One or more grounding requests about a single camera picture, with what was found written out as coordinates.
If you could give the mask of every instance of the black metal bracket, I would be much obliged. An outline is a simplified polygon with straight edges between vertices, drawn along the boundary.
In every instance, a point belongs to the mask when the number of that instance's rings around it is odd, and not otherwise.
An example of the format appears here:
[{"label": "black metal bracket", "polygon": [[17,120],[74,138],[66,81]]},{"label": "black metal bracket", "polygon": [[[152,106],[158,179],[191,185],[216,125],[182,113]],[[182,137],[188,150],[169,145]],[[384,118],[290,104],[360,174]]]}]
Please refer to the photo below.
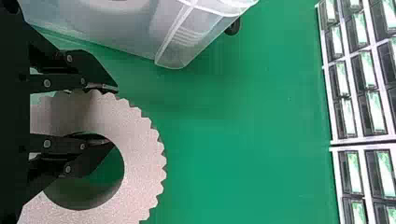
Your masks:
[{"label": "black metal bracket", "polygon": [[[29,25],[17,0],[0,0],[0,65],[5,110],[2,113],[0,223],[16,223],[22,207],[57,178],[90,174],[114,147],[79,136],[30,133],[30,94],[99,89],[118,85],[89,52],[61,50]],[[30,68],[40,74],[30,74]],[[29,161],[29,153],[41,153]]]},{"label": "black metal bracket", "polygon": [[97,134],[65,137],[31,134],[28,152],[41,154],[29,161],[24,202],[29,202],[58,177],[90,175],[113,147],[113,143]]}]

